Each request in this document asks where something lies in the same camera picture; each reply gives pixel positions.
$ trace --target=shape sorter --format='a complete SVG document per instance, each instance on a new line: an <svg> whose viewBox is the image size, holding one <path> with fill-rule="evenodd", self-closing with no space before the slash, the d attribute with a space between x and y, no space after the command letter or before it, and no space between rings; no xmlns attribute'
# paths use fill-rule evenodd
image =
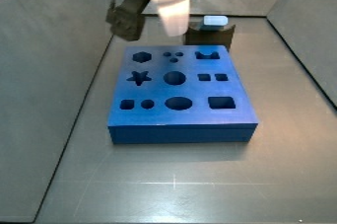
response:
<svg viewBox="0 0 337 224"><path fill-rule="evenodd" d="M108 118L114 143L250 141L258 125L224 46L127 47Z"/></svg>

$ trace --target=square hole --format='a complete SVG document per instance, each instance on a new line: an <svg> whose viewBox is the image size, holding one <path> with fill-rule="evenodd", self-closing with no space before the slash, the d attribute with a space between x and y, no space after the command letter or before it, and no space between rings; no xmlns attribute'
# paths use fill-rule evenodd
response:
<svg viewBox="0 0 337 224"><path fill-rule="evenodd" d="M198 74L199 81L211 81L210 74Z"/></svg>
<svg viewBox="0 0 337 224"><path fill-rule="evenodd" d="M218 81L228 81L227 74L216 74L216 80Z"/></svg>
<svg viewBox="0 0 337 224"><path fill-rule="evenodd" d="M122 101L122 110L132 110L135 108L135 100L123 100Z"/></svg>
<svg viewBox="0 0 337 224"><path fill-rule="evenodd" d="M232 110L236 108L232 97L208 97L208 105L214 110Z"/></svg>

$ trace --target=small blue block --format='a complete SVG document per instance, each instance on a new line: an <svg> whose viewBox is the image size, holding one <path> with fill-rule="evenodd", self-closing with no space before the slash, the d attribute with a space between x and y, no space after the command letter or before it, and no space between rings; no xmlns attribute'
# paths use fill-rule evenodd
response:
<svg viewBox="0 0 337 224"><path fill-rule="evenodd" d="M131 46L108 128L119 143L250 141L259 119L224 46Z"/></svg>
<svg viewBox="0 0 337 224"><path fill-rule="evenodd" d="M227 16L207 15L203 18L203 22L200 24L200 30L202 31L220 31L224 29L226 25L228 25Z"/></svg>

